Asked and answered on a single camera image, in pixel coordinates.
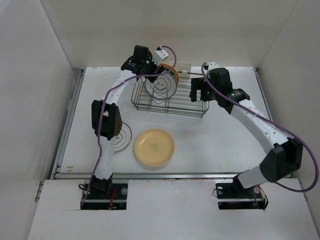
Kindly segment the grey wire dish rack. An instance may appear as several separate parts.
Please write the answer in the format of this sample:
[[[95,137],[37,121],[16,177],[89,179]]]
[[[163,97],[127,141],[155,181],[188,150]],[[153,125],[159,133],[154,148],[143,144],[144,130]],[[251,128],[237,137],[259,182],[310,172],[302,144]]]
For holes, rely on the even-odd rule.
[[[179,77],[175,94],[167,99],[152,97],[145,88],[145,77],[141,77],[134,85],[131,103],[137,110],[184,115],[190,117],[203,117],[209,110],[209,103],[200,100],[197,91],[197,101],[191,102],[191,78]]]

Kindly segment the white plate green rim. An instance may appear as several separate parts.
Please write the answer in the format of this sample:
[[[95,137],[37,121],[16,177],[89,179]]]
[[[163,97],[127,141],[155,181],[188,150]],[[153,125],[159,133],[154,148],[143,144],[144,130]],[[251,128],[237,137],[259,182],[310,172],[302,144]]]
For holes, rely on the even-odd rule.
[[[159,76],[154,82],[145,80],[146,91],[159,100],[171,98],[177,91],[179,78],[172,72]]]
[[[121,151],[126,149],[131,143],[132,136],[133,134],[130,126],[127,123],[123,122],[120,133],[114,137],[113,153],[120,153]]]

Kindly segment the yellow shallow plate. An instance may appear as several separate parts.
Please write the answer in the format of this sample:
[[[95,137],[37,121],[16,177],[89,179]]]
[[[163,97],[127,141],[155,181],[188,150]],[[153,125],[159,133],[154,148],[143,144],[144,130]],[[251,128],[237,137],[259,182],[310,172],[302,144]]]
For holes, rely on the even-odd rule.
[[[163,129],[148,129],[136,138],[134,153],[142,164],[161,167],[172,159],[175,153],[175,141]]]

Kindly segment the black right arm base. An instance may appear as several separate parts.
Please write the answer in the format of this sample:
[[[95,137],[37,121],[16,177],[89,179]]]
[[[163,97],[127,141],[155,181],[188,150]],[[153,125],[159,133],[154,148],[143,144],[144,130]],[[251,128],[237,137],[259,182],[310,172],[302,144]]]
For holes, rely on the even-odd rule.
[[[265,210],[269,199],[260,186],[240,189],[232,182],[217,181],[212,194],[219,210]]]

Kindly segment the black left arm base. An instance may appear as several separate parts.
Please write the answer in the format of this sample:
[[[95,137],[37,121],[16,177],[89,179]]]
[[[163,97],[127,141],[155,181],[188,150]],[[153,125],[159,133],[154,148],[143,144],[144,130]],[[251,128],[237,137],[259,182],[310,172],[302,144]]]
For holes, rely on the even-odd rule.
[[[128,182],[112,182],[106,191],[100,191],[91,187],[90,192],[85,197],[88,185],[88,181],[78,185],[78,188],[82,190],[80,200],[81,210],[122,211],[127,209]]]

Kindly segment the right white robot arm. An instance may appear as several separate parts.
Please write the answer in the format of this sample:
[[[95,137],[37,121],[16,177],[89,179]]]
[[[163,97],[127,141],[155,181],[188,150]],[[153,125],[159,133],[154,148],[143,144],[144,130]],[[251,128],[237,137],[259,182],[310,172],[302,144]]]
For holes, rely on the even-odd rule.
[[[201,66],[202,77],[191,80],[191,101],[200,91],[201,100],[216,101],[230,116],[238,120],[261,145],[265,157],[257,166],[236,175],[232,193],[243,197],[257,185],[277,183],[301,167],[304,145],[292,133],[281,131],[258,111],[250,96],[241,88],[233,88],[230,72],[213,63]]]

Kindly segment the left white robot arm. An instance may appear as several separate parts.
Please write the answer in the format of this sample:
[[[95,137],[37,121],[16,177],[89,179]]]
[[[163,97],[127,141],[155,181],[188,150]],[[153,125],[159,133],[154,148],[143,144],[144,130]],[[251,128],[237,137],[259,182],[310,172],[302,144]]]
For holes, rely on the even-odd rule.
[[[105,97],[91,104],[91,126],[97,137],[99,154],[89,180],[89,190],[94,190],[100,198],[107,198],[112,192],[112,140],[120,134],[123,125],[118,106],[120,97],[129,88],[131,80],[147,77],[154,81],[164,71],[160,64],[168,56],[160,46],[151,51],[148,47],[136,45]]]

